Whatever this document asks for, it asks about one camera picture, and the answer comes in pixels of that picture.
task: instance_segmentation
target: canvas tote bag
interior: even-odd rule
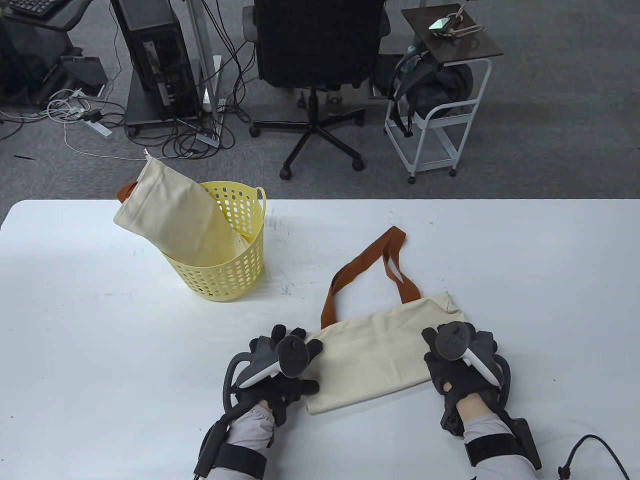
[[[173,260],[211,267],[243,253],[248,242],[205,189],[149,154],[138,181],[118,192],[113,221],[149,240]]]
[[[422,330],[466,321],[448,293],[421,298],[418,287],[400,271],[405,238],[402,230],[390,228],[333,278],[321,316],[322,330],[307,337],[324,344],[323,352],[304,374],[320,383],[319,393],[305,397],[309,413],[327,412],[430,380],[423,360],[429,346],[422,339]],[[333,296],[381,256],[402,305],[337,323]]]

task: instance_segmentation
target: gray jacket sleeve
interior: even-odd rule
[[[227,442],[256,450],[263,455],[271,439],[274,428],[273,415],[261,406],[256,406],[248,413],[231,423]],[[494,433],[511,433],[509,428],[498,418],[498,415],[483,415],[465,424],[465,443],[476,438]],[[537,480],[533,465],[519,455],[505,455],[488,458],[476,466],[477,480]],[[210,480],[255,480],[252,477],[227,470],[214,468],[208,477]]]
[[[256,405],[246,414],[231,423],[227,443],[255,450],[265,455],[267,445],[273,435],[273,415],[260,405]],[[207,480],[255,480],[249,475],[214,468]]]
[[[482,415],[465,424],[465,443],[495,433],[511,433],[498,415]],[[487,458],[476,465],[477,480],[536,480],[531,462],[520,455]]]

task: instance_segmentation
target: black bag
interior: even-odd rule
[[[441,67],[427,53],[416,63],[413,72],[400,84],[393,97],[391,116],[404,136],[410,137],[413,135],[411,130],[414,113],[426,118],[431,110],[442,104],[467,100],[473,89],[474,78],[468,65]],[[407,126],[400,119],[398,107],[398,102],[405,94],[409,103]],[[441,118],[450,110],[451,108],[438,110],[432,118]]]

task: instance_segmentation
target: cart wheel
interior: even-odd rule
[[[291,180],[291,169],[288,166],[282,167],[280,170],[280,178],[282,180]]]
[[[129,138],[135,138],[140,133],[139,127],[127,127],[127,136]]]
[[[353,161],[351,162],[351,168],[354,169],[356,172],[361,172],[362,170],[364,170],[365,165],[364,165],[364,162],[362,161],[362,158],[354,158]]]

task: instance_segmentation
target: brown bag strap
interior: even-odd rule
[[[116,198],[120,201],[121,204],[123,204],[124,201],[129,198],[129,196],[131,195],[131,192],[133,192],[133,189],[136,187],[136,185],[138,185],[138,182],[128,183],[124,187],[122,187],[120,190],[118,190],[118,193],[116,194]]]
[[[326,328],[337,322],[337,318],[335,317],[335,306],[333,305],[333,296],[345,286],[349,285],[360,273],[367,271],[369,267],[371,267],[381,256],[385,262],[385,271],[387,272],[387,276],[393,280],[398,287],[402,303],[418,300],[421,297],[418,287],[416,287],[411,280],[406,278],[404,273],[400,270],[400,249],[402,248],[405,238],[406,234],[402,230],[397,227],[391,227],[378,240],[369,245],[364,252],[342,267],[340,271],[335,274],[335,277],[331,281],[329,295],[326,297],[322,316],[320,317],[322,328]],[[401,281],[389,268],[389,258],[391,258],[393,263],[396,265],[397,271],[402,277]]]

